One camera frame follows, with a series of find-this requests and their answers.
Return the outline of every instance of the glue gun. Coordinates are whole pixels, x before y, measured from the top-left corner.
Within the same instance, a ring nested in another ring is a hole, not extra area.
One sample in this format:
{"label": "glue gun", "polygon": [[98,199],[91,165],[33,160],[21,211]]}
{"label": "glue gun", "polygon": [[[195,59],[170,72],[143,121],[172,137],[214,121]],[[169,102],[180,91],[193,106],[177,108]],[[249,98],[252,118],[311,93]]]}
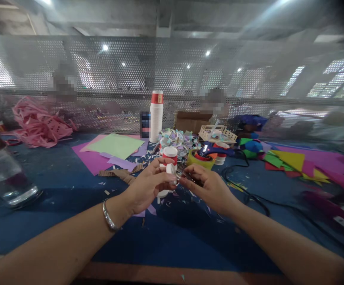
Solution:
{"label": "glue gun", "polygon": [[198,151],[198,155],[205,158],[212,153],[226,154],[227,156],[234,156],[235,152],[232,149],[223,149],[214,147],[214,143],[205,141],[201,149]]}

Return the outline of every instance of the forearm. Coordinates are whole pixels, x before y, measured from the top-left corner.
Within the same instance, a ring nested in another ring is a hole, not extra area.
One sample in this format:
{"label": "forearm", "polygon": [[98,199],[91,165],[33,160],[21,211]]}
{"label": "forearm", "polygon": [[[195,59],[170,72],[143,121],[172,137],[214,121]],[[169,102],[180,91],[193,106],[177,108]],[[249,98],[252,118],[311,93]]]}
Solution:
{"label": "forearm", "polygon": [[[131,216],[123,194],[106,202],[117,227]],[[102,203],[48,229],[0,261],[0,284],[69,284],[113,236]]]}
{"label": "forearm", "polygon": [[344,284],[344,259],[247,207],[231,217],[294,284]]}

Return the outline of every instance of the table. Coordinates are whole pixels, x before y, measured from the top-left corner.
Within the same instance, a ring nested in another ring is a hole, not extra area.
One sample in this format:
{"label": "table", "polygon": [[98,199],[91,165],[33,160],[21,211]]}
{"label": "table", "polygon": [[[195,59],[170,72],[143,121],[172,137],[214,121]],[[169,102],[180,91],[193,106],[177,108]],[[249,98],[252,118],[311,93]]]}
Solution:
{"label": "table", "polygon": [[[13,146],[15,158],[27,176],[44,193],[33,204],[16,211],[0,204],[0,255],[4,255],[49,227],[102,202],[108,190],[120,194],[127,185],[116,177],[93,176],[75,155],[71,146],[85,143],[96,135],[73,134],[73,139],[55,147],[29,149]],[[242,163],[227,158],[224,167]],[[280,171],[266,171],[261,161],[250,161],[250,167],[238,167],[231,179],[249,191],[281,203],[299,206],[316,222],[344,243],[344,230],[306,205],[300,193],[309,190],[298,179]],[[337,191],[336,185],[325,185]],[[243,199],[243,194],[231,189]],[[240,278],[250,283],[286,283],[280,270],[252,239],[231,221],[208,212],[203,201],[179,187],[179,197],[172,194],[162,205],[153,202],[157,216],[146,212],[145,223],[130,218],[81,273],[84,277],[159,283],[234,283]],[[250,207],[261,211],[255,203]],[[286,208],[268,205],[271,218],[292,230],[344,256],[329,238],[306,220]]]}

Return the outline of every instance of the person's left hand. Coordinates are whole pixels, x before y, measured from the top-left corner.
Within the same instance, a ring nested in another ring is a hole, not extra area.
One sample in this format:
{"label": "person's left hand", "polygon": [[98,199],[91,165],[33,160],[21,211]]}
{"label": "person's left hand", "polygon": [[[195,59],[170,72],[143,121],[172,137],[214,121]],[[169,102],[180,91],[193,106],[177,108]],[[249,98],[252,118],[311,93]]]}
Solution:
{"label": "person's left hand", "polygon": [[161,163],[173,162],[171,158],[153,160],[123,193],[133,214],[146,210],[160,191],[176,189],[175,185],[169,184],[176,180],[176,176],[168,174],[165,167],[159,167]]}

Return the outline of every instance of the hand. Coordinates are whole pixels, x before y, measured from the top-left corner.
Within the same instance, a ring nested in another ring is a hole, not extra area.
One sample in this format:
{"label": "hand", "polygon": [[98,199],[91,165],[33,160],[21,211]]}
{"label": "hand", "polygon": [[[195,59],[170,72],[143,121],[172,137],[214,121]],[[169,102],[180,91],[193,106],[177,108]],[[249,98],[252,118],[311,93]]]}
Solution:
{"label": "hand", "polygon": [[180,183],[199,196],[205,203],[220,215],[230,217],[237,207],[244,205],[230,192],[218,173],[210,171],[198,164],[185,168],[196,181],[201,181],[204,187],[194,182],[181,178]]}
{"label": "hand", "polygon": [[165,167],[159,167],[161,163],[173,162],[171,158],[153,160],[123,192],[132,214],[139,214],[146,210],[160,191],[176,189],[175,185],[169,184],[176,180],[176,176],[168,174]]}

